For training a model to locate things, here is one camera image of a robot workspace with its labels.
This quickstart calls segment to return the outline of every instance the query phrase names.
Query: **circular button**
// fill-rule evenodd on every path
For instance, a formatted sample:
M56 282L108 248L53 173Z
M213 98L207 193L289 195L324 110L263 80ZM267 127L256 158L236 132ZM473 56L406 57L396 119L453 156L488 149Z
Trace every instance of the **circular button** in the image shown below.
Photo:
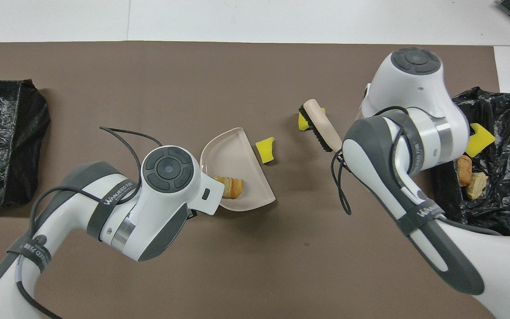
M405 59L412 64L421 65L427 63L430 57L420 50L410 50L405 53Z
M165 158L158 162L156 172L164 179L173 179L180 174L180 164L174 158Z

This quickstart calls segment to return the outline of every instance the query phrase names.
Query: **bread piece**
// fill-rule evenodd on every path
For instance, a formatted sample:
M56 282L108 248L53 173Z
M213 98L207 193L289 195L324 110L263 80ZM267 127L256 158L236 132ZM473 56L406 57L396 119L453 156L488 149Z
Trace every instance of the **bread piece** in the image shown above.
M467 197L471 200L479 198L485 186L487 186L487 175L484 172L474 172L471 176L471 184L466 187Z
M221 198L236 199L243 190L243 180L231 177L214 176L214 179L224 185Z
M462 155L457 159L457 163L460 186L464 187L471 184L471 158Z

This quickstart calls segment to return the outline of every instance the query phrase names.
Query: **black bristles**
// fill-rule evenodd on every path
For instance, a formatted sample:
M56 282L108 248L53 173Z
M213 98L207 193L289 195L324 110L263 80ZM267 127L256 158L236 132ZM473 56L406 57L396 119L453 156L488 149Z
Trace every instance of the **black bristles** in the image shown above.
M328 146L328 143L326 143L326 140L324 140L322 135L320 135L320 132L318 132L318 129L316 127L314 127L314 123L312 123L312 120L308 116L308 113L306 113L306 110L304 109L304 105L301 105L300 108L298 109L298 111L300 112L300 115L302 115L302 117L308 122L308 125L312 129L312 132L314 132L316 139L318 139L318 142L320 142L320 145L322 145L322 148L324 149L324 151L326 151L326 152L334 151L334 150L332 150L332 148L330 146Z

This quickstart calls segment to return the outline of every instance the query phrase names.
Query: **yellow object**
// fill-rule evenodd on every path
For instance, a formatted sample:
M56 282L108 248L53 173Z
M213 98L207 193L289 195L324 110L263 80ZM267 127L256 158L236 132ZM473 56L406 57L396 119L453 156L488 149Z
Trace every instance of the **yellow object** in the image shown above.
M470 124L470 126L475 131L475 134L469 137L466 153L470 157L474 157L489 144L495 142L495 136L477 123Z
M255 143L257 147L257 151L259 151L259 155L261 156L261 162L267 163L273 161L275 158L273 157L273 141L275 138L273 136L269 137L266 140L259 141Z
M324 107L322 107L322 112L324 112L324 114L326 114L326 109L324 109ZM310 128L310 125L308 125L308 121L306 121L306 119L304 119L302 114L300 114L300 112L298 112L298 129L300 129L300 131L306 131L309 128Z

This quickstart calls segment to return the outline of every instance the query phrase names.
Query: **white plastic tray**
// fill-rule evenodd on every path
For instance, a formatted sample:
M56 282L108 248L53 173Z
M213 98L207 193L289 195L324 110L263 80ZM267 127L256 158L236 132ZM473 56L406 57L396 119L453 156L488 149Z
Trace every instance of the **white plastic tray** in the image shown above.
M243 212L265 206L276 199L241 127L222 133L206 144L200 156L200 168L208 176L243 180L239 197L223 198L220 202L223 208Z

